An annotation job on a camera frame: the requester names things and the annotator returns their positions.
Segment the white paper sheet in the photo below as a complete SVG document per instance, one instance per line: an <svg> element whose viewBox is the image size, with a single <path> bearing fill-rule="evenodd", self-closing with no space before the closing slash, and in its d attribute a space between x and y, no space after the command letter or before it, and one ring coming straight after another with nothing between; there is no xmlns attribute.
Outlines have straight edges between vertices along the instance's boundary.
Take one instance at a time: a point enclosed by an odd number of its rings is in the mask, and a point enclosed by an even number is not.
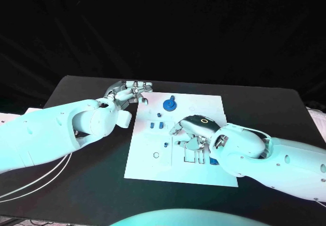
<svg viewBox="0 0 326 226"><path fill-rule="evenodd" d="M174 143L190 140L187 133L169 135L175 124L195 114L214 119L221 127L227 125L221 96L156 92L143 95L149 105L139 104L125 178L239 187L237 177L220 165L210 164L208 145L203 152L185 151ZM164 102L172 95L178 107L168 112Z"/></svg>

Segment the cable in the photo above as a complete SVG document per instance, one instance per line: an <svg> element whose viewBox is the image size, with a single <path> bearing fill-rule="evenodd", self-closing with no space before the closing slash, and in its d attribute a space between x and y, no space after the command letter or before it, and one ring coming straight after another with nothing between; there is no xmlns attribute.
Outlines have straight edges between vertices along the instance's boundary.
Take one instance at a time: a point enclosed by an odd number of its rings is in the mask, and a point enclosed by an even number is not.
<svg viewBox="0 0 326 226"><path fill-rule="evenodd" d="M318 200L317 200L317 202L318 202L324 207L326 207L326 205L325 205L322 202L319 202Z"/></svg>
<svg viewBox="0 0 326 226"><path fill-rule="evenodd" d="M68 158L68 160L67 160L67 164L66 164L64 168L61 169L60 173L57 174L57 176L51 179L51 181L50 181L45 185L42 185L37 190L34 190L32 192L29 192L29 193L21 195L19 197L0 201L0 203L2 203L2 202L12 201L12 200L15 200L15 199L19 199L19 198L25 197L27 195L32 194L34 192L37 192L41 188L44 188L44 187L55 180L55 178L60 176L60 174L63 173L63 171L64 171L64 169L66 169L66 167L67 167L67 165L68 165L70 158Z"/></svg>
<svg viewBox="0 0 326 226"><path fill-rule="evenodd" d="M54 223L51 223L51 222L47 222L45 224L40 225L40 224L34 223L32 220L29 220L29 222L31 222L32 225L37 225L37 226L45 226L45 225L54 224Z"/></svg>
<svg viewBox="0 0 326 226"><path fill-rule="evenodd" d="M61 162L58 163L58 165L54 167L54 169L38 180L35 180L32 183L29 183L28 185L25 185L24 187L21 187L19 189L16 189L15 191L12 191L12 192L6 193L5 195L2 195L0 198L4 198L8 195L14 194L15 192L21 191L28 186L31 186L32 184L35 184L41 179L44 179L54 172L54 170L58 168L58 166L63 164L64 160L67 159L67 156L64 157L64 159L61 160Z"/></svg>

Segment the black mat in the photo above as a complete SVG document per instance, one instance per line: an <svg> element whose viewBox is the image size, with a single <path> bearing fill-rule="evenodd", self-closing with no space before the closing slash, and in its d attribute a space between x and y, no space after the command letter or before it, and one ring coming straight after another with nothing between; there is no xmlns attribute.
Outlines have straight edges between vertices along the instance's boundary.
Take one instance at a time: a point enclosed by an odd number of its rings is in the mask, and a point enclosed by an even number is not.
<svg viewBox="0 0 326 226"><path fill-rule="evenodd" d="M67 76L47 107L100 98L116 81ZM326 148L295 90L174 82L155 82L154 89L156 92L221 95L229 122L259 129L273 137ZM239 188L125 179L138 105L130 105L128 110L133 113L130 128L117 126L109 137L77 151L61 176L44 189L0 203L0 215L109 225L152 210L191 208L227 212L272 225L325 223L326 209L317 202L265 187L249 177L239 179ZM0 175L0 194L42 176L57 163Z"/></svg>

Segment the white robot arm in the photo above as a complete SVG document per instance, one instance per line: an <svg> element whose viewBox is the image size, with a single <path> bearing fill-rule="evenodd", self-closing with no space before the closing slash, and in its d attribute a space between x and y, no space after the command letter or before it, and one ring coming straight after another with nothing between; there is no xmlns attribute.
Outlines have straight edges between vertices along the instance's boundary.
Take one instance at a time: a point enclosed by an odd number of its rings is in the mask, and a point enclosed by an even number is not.
<svg viewBox="0 0 326 226"><path fill-rule="evenodd" d="M116 124L128 128L130 103L148 104L151 82L117 82L97 100L31 112L0 126L0 173L44 164L109 136Z"/></svg>
<svg viewBox="0 0 326 226"><path fill-rule="evenodd" d="M177 141L190 150L210 144L210 157L237 177L249 176L282 192L326 202L326 150L296 141L270 137L234 124L220 127L205 116L188 116L171 130L185 130L191 140Z"/></svg>

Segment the robotic hand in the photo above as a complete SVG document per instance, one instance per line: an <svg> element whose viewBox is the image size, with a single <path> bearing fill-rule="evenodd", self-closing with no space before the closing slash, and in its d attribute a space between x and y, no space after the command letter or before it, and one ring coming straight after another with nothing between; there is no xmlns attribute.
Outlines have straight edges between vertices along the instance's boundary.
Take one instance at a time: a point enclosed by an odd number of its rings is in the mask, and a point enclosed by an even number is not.
<svg viewBox="0 0 326 226"><path fill-rule="evenodd" d="M142 92L152 83L120 81L97 100L83 100L31 112L0 126L0 173L54 161L109 136L116 124L128 128L130 103L148 104Z"/></svg>
<svg viewBox="0 0 326 226"><path fill-rule="evenodd" d="M208 143L210 157L230 174L249 176L296 197L326 202L325 149L230 123L221 128L201 115L188 116L172 128L171 135L178 135L182 129L191 140L175 144L195 151Z"/></svg>

